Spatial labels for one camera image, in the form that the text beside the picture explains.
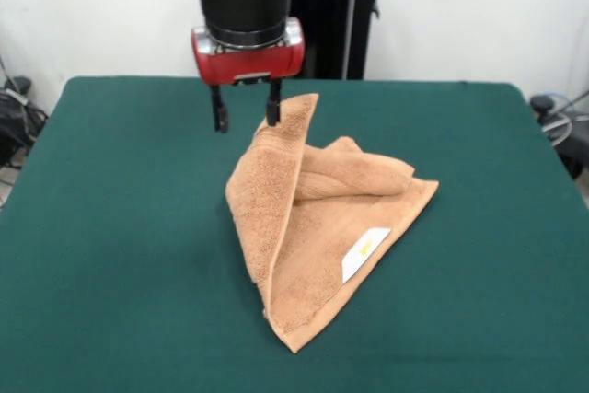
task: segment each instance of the black metal stand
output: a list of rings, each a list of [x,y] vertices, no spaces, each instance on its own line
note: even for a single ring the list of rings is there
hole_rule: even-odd
[[[299,77],[362,79],[376,0],[292,0],[306,56]]]

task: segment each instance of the cable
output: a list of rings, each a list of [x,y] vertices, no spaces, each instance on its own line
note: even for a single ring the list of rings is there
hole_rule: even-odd
[[[576,122],[589,121],[589,115],[580,115],[578,117],[575,117],[574,119],[571,119],[569,116],[562,113],[559,113],[559,115],[561,116],[560,121],[554,121],[553,123],[549,123],[547,125],[542,126],[543,133],[550,133],[555,129],[559,129],[562,126],[566,126],[564,133],[560,135],[557,139],[552,140],[553,147],[556,147],[559,144],[564,143],[571,136],[572,127]]]
[[[581,115],[579,117],[576,117],[572,121],[571,121],[571,119],[568,119],[568,120],[563,119],[563,121],[554,121],[552,123],[542,126],[542,132],[549,133],[550,131],[554,131],[555,129],[559,129],[562,126],[566,126],[567,124],[569,124],[569,122],[577,123],[580,121],[589,121],[589,115]]]
[[[0,68],[2,69],[2,72],[4,73],[4,77],[6,77],[6,80],[8,80],[10,82],[10,84],[12,85],[12,87],[15,89],[15,91],[20,94],[20,89],[18,88],[18,84],[17,82],[15,82],[15,80],[8,75],[8,72],[6,71],[6,67],[4,65],[4,60],[2,60],[2,54],[0,54]]]
[[[560,108],[558,108],[557,110],[554,110],[550,113],[550,115],[557,115],[560,114],[561,112],[563,112],[564,110],[570,108],[571,106],[574,106],[576,103],[579,103],[581,100],[583,100],[584,98],[589,97],[589,89],[586,90],[585,92],[583,92],[579,97],[577,97],[576,99],[572,100],[571,103],[568,103],[564,106],[561,106]]]
[[[573,109],[575,109],[574,104],[572,103],[572,100],[570,98],[568,98],[567,96],[565,96],[564,94],[561,94],[561,93],[558,93],[558,92],[546,91],[546,92],[543,92],[541,95],[542,96],[548,96],[548,97],[551,97],[551,98],[560,98],[561,100],[564,100],[569,105],[571,105]]]
[[[570,118],[569,116],[567,116],[567,115],[564,115],[564,114],[559,114],[559,115],[560,115],[560,116],[561,116],[563,119],[565,119],[565,120],[566,120],[566,122],[565,122],[564,124],[566,124],[567,128],[566,128],[566,130],[564,131],[564,133],[563,133],[563,134],[562,134],[560,137],[558,137],[556,140],[553,140],[553,141],[552,141],[552,146],[553,146],[553,147],[556,147],[556,146],[558,146],[559,144],[561,144],[562,142],[564,142],[564,141],[565,141],[567,138],[569,138],[569,136],[570,136],[570,135],[571,135],[571,133],[572,133],[572,120],[571,120],[571,118]]]

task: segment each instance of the black cylinder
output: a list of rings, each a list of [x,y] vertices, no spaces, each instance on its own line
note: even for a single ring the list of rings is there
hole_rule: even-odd
[[[263,47],[284,34],[290,0],[201,0],[206,26],[230,47]]]

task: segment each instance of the orange towel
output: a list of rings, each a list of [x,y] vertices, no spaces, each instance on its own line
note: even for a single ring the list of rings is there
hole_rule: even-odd
[[[264,316],[293,353],[333,320],[438,187],[351,138],[306,145],[317,101],[285,100],[282,122],[260,125],[226,186]]]

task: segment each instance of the black cable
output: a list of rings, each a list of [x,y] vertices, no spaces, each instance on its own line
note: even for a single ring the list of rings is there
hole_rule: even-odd
[[[550,116],[557,115],[558,113],[563,112],[564,110],[567,110],[571,106],[576,105],[581,100],[583,100],[584,98],[588,98],[588,97],[589,97],[589,89],[587,89],[585,92],[583,92],[579,97],[575,98],[574,100],[571,100],[570,103],[567,103],[566,105],[562,105],[560,108],[552,111],[550,113]]]
[[[18,88],[18,84],[17,82],[15,82],[15,80],[8,75],[8,72],[6,71],[6,67],[4,65],[4,60],[2,60],[2,54],[0,54],[0,68],[2,69],[2,72],[4,73],[4,77],[6,77],[6,79],[10,82],[10,84],[14,87],[15,91],[20,94],[20,89]]]

